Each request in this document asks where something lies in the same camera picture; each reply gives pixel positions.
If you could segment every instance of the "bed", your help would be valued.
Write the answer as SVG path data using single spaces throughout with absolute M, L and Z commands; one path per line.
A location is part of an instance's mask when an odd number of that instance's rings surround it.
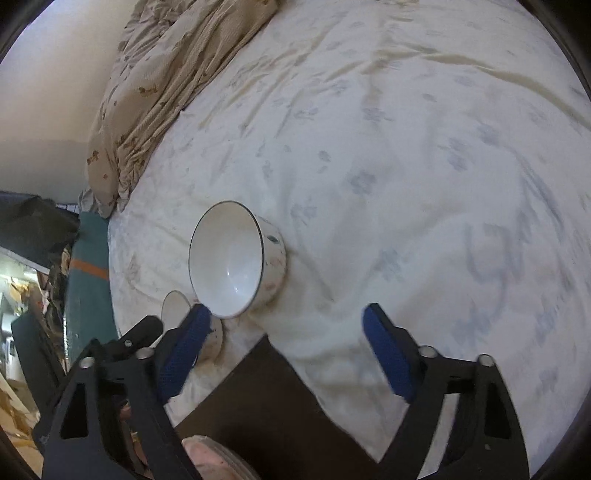
M 591 384 L 590 151 L 581 82 L 513 0 L 286 0 L 181 112 L 113 215 L 116 323 L 160 314 L 170 290 L 194 297 L 193 229 L 238 200 L 282 232 L 285 286 L 225 323 L 220 358 L 167 406 L 173 423 L 266 333 L 379 459 L 404 402 L 362 334 L 377 301 L 446 356 L 495 357 L 533 473 Z

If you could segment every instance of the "screw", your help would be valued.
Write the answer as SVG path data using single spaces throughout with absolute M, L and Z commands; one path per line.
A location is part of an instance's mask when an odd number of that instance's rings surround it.
M 86 356 L 82 360 L 80 360 L 80 368 L 86 369 L 90 368 L 95 364 L 94 357 Z
M 153 354 L 154 354 L 154 349 L 150 348 L 149 346 L 145 346 L 143 348 L 140 348 L 135 353 L 135 356 L 140 360 L 144 360 L 146 358 L 150 358 Z
M 426 358 L 435 358 L 438 355 L 437 350 L 429 345 L 420 346 L 418 348 L 418 353 Z
M 495 364 L 495 359 L 490 355 L 483 354 L 478 357 L 478 362 L 485 367 L 492 367 Z

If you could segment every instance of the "crumpled blanket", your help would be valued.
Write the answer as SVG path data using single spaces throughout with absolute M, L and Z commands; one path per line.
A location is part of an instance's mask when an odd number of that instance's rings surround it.
M 168 127 L 277 11 L 275 0 L 139 0 L 92 130 L 82 210 L 125 208 Z

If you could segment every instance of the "wall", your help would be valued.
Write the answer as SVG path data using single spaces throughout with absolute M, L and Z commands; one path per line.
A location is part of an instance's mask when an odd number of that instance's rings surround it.
M 86 146 L 136 0 L 54 0 L 0 63 L 0 190 L 76 203 Z

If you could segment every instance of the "teal fabric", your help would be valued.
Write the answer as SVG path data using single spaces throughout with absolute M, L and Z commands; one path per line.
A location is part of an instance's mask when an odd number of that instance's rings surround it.
M 80 214 L 78 239 L 72 249 L 77 259 L 109 270 L 109 221 L 95 213 Z M 93 338 L 101 343 L 117 339 L 109 281 L 71 269 L 66 294 L 66 351 L 73 363 Z

